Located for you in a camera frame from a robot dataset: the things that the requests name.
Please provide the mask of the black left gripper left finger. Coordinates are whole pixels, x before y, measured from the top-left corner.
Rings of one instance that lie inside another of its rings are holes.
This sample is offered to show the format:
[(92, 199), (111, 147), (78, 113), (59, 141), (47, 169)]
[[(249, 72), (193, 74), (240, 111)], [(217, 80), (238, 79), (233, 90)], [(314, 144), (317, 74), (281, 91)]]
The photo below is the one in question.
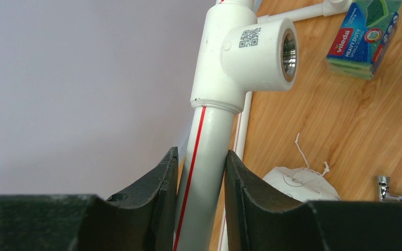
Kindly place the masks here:
[(0, 195), (0, 250), (172, 250), (178, 149), (103, 199)]

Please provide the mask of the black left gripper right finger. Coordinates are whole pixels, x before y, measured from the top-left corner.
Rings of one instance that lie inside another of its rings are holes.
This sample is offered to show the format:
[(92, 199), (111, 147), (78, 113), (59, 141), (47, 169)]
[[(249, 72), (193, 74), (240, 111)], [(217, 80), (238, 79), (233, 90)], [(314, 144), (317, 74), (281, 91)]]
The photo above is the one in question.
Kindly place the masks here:
[(230, 250), (402, 250), (402, 202), (300, 202), (250, 171), (225, 163)]

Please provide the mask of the white PVC pipe frame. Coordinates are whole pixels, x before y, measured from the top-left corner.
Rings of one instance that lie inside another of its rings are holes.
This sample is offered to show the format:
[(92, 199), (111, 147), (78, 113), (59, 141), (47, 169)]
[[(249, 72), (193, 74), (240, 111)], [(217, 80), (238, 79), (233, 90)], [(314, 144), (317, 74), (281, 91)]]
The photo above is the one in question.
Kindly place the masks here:
[(348, 11), (350, 1), (258, 17), (254, 1), (207, 12), (190, 98), (195, 113), (176, 200), (174, 250), (207, 250), (234, 118), (248, 92), (287, 91), (298, 72), (294, 22)]

